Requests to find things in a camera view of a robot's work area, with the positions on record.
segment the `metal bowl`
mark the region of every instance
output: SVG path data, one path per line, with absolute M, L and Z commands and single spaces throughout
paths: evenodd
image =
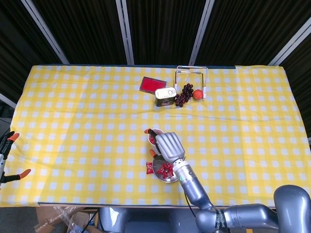
M 165 179 L 163 178 L 163 176 L 161 174 L 157 173 L 157 171 L 161 168 L 162 164 L 165 164 L 165 163 L 167 163 L 165 160 L 155 160 L 155 159 L 153 160 L 153 162 L 152 162 L 152 169 L 154 171 L 155 176 L 159 180 L 161 180 L 161 181 L 163 181 L 165 183 L 173 183 L 173 182 L 177 181 L 178 179 L 177 179 L 177 176 L 175 175 L 174 172 L 173 172 L 173 176 L 172 177 L 165 178 Z

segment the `table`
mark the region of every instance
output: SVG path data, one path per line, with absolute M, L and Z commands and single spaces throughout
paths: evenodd
M 3 184 L 1 206 L 45 203 L 185 206 L 178 183 L 146 175 L 143 131 L 176 132 L 188 162 L 215 205 L 261 202 L 296 184 L 310 193 L 311 154 L 281 67 L 210 69 L 207 97 L 183 108 L 156 107 L 140 92 L 143 76 L 173 86 L 175 69 L 34 66 L 11 129 L 20 132 Z M 200 88 L 198 77 L 180 77 Z

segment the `bunch of grapes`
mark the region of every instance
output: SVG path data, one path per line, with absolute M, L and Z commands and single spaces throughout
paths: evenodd
M 175 105 L 178 107 L 182 107 L 184 103 L 188 102 L 190 98 L 193 96 L 193 85 L 188 83 L 184 85 L 183 91 L 181 94 L 177 94 L 175 96 Z

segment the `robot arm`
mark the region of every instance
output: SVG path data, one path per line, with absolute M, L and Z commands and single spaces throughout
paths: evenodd
M 159 134 L 156 143 L 163 158 L 173 164 L 190 202 L 201 209 L 196 224 L 203 232 L 225 231 L 227 228 L 279 229 L 280 233 L 311 233 L 311 200 L 308 193 L 294 185 L 285 185 L 275 191 L 277 213 L 263 204 L 234 205 L 218 210 L 184 161 L 185 150 L 175 133 Z

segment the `metal frame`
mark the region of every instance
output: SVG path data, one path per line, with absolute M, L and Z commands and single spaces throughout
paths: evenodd
M 287 42 L 281 51 L 268 64 L 269 66 L 280 65 L 297 46 L 311 33 L 311 17 L 296 32 L 296 34 Z
M 11 106 L 12 108 L 16 108 L 16 103 L 5 97 L 3 94 L 0 93 L 0 100 L 5 102 L 7 105 Z
M 201 17 L 201 21 L 199 24 L 199 28 L 198 28 L 198 32 L 196 34 L 196 38 L 194 41 L 194 45 L 193 45 L 193 49 L 192 49 L 192 53 L 191 53 L 191 57 L 190 57 L 190 61 L 189 61 L 189 66 L 193 66 L 196 60 L 196 57 L 198 55 L 202 40 L 203 40 L 203 36 L 207 27 L 207 23 L 210 17 L 210 14 L 212 12 L 212 8 L 214 5 L 215 0 L 206 0 L 205 2 L 205 6 L 204 6 L 204 10 L 202 13 L 202 17 Z
M 126 61 L 128 65 L 134 65 L 133 47 L 130 24 L 128 21 L 126 0 L 116 0 L 116 5 L 118 10 Z
M 58 45 L 56 39 L 54 38 L 53 34 L 51 33 L 49 27 L 45 23 L 44 19 L 42 18 L 41 14 L 38 12 L 37 8 L 35 7 L 34 3 L 31 0 L 20 0 L 23 5 L 26 7 L 27 11 L 31 15 L 31 17 L 34 19 L 35 23 L 39 27 L 39 29 L 42 31 L 44 37 L 58 56 L 58 58 L 61 60 L 63 64 L 69 64 L 68 59 L 66 58 L 64 52 Z

